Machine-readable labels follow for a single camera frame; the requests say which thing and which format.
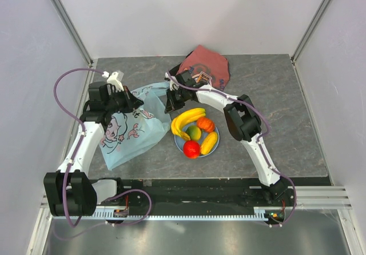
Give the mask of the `light blue plastic bag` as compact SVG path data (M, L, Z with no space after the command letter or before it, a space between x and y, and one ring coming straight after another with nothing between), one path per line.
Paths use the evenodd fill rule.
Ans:
M161 100L168 87L167 82L159 82L135 89L132 94L144 104L132 113L112 115L100 143L109 170L145 153L170 130L171 117Z

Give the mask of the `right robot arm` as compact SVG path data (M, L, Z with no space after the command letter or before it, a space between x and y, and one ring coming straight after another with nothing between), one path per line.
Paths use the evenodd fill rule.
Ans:
M196 82L187 71L175 76L166 72L165 80L169 81L169 88L166 90L167 113L181 109L188 100L206 104L222 112L231 136L244 146L256 168L258 179L264 188L261 195L263 201L270 206L280 202L283 193L288 190L285 185L287 181L293 191L290 199L296 204L297 192L293 181L275 167L265 146L264 137L270 132L269 123L247 95L230 95L208 83Z

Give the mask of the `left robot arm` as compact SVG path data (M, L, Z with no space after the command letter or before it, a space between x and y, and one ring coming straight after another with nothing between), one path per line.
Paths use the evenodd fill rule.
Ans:
M102 81L91 83L88 95L68 155L57 171L46 173L43 179L51 214L56 217L91 216L105 200L120 205L126 197L119 179L89 180L87 175L97 146L112 129L112 115L132 113L144 103L127 87L118 91Z

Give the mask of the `yellow banana bunch left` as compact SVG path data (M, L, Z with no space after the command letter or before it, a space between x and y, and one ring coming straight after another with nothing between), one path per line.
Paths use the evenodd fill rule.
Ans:
M182 129L187 124L197 121L199 118L206 116L204 108L194 108L183 112L172 120L171 131L175 136L182 138L184 141L190 141L191 138Z

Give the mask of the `green mango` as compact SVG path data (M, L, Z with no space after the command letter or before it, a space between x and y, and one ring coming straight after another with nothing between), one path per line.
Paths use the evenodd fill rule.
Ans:
M196 125L190 125L185 133L190 137L192 141L199 141L202 135L201 129Z

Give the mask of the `blue plate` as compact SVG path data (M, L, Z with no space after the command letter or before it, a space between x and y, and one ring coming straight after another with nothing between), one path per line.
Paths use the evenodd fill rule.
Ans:
M212 154L218 147L220 133L215 127L212 132L206 132L197 126L197 122L188 123L183 127L183 132L187 133L190 140L186 141L180 136L174 136L174 141L178 149L190 159L202 158Z

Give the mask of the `orange persimmon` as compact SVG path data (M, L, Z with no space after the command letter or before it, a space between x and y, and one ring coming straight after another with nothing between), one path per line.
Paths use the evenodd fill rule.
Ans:
M215 124L214 122L207 118L207 117L200 117L197 121L196 121L196 125L197 127L199 127L201 130L207 132L207 133L211 133L215 130Z

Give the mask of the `red apple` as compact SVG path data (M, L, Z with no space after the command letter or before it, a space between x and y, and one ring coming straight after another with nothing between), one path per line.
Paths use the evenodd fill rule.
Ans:
M196 141L186 141L183 145L183 153L190 159L198 158L201 154L200 144Z

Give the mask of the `yellow mango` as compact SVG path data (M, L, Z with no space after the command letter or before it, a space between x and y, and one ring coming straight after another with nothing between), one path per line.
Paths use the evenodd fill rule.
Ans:
M209 154L218 141L218 134L216 132L209 133L200 145L201 155Z

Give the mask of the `folded red t-shirt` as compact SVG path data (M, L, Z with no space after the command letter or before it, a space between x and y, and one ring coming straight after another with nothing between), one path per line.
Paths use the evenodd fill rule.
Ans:
M176 74L188 71L196 81L204 81L223 91L230 80L229 62L221 54L198 45L178 66Z

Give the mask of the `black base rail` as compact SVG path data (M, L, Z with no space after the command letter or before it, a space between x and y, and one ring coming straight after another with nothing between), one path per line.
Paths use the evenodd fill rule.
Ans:
M255 178L120 180L119 183L120 197L102 204L127 206L133 213L151 205L153 214L244 214L259 207L289 209L295 203L293 188L285 179L271 187L262 186Z

